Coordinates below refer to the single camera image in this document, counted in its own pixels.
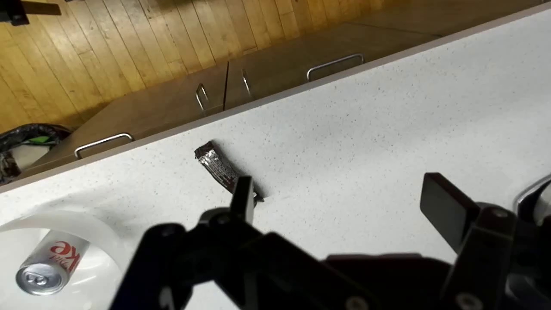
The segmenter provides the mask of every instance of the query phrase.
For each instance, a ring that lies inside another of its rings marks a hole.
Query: white countertop
[[[551,172],[550,20],[544,10],[456,34],[7,185],[0,223],[34,210],[85,210],[130,245],[159,222],[191,229],[204,210],[231,198],[194,159],[194,149],[214,140],[267,194],[255,210],[258,229],[320,259],[418,252],[452,261],[419,211],[423,174],[440,172],[474,200],[511,208],[521,190]],[[401,58],[406,53],[413,55]],[[231,308],[216,291],[199,287],[189,309]]]

